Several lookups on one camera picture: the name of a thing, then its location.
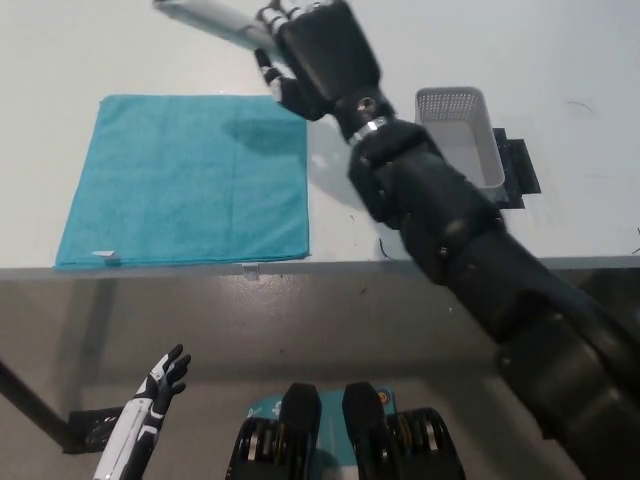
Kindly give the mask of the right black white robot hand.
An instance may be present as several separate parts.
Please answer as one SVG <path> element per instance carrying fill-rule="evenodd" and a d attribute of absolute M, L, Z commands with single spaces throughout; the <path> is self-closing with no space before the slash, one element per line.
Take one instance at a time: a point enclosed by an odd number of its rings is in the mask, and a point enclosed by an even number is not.
<path fill-rule="evenodd" d="M 304 9 L 292 1 L 272 1 L 257 20 L 292 72 L 285 75 L 265 50 L 254 51 L 266 85 L 286 110 L 308 121 L 333 116 L 347 142 L 368 123 L 395 115 L 380 88 L 378 62 L 347 2 Z"/>

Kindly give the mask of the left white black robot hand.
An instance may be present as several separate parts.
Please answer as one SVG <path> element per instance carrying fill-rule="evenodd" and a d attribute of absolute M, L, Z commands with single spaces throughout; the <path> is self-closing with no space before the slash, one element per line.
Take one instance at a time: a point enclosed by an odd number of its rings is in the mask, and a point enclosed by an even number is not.
<path fill-rule="evenodd" d="M 173 398 L 186 388 L 183 381 L 191 356 L 181 344 L 166 353 L 125 404 L 93 474 L 95 479 L 141 479 L 155 449 Z"/>

